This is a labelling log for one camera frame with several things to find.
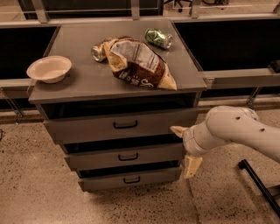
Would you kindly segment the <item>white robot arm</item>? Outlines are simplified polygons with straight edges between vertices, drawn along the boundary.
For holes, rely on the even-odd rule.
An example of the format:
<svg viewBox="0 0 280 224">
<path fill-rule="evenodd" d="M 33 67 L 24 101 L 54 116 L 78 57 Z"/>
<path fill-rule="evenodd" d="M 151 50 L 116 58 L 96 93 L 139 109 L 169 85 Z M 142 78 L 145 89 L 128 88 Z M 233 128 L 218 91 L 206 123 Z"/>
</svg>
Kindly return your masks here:
<svg viewBox="0 0 280 224">
<path fill-rule="evenodd" d="M 190 128 L 171 126 L 185 147 L 184 178 L 192 178 L 202 156 L 230 143 L 246 145 L 280 163 L 280 129 L 259 122 L 250 108 L 218 106 L 211 108 L 203 122 Z"/>
</svg>

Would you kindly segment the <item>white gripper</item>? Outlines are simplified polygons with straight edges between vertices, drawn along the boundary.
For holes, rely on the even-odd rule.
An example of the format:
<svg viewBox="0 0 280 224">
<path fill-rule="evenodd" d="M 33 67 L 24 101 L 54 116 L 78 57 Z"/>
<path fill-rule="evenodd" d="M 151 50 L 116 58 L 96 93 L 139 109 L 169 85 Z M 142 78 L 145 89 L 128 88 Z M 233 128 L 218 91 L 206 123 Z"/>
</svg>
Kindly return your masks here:
<svg viewBox="0 0 280 224">
<path fill-rule="evenodd" d="M 192 178 L 202 163 L 203 158 L 200 156 L 216 146 L 215 138 L 204 123 L 193 125 L 191 128 L 171 126 L 170 130 L 177 137 L 183 137 L 185 150 L 190 154 L 184 158 L 184 178 Z"/>
</svg>

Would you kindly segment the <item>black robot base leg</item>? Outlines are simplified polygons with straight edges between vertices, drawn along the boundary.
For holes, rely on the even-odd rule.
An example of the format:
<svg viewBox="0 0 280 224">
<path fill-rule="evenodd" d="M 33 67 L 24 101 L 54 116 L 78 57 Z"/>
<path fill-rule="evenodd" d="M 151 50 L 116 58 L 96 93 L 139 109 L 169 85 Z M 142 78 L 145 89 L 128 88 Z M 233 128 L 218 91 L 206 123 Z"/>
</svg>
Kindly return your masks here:
<svg viewBox="0 0 280 224">
<path fill-rule="evenodd" d="M 280 218 L 280 185 L 266 187 L 246 159 L 240 161 L 238 163 L 238 167 L 241 170 L 245 169 L 247 171 L 248 175 L 252 178 L 264 198 L 268 201 L 276 215 Z"/>
</svg>

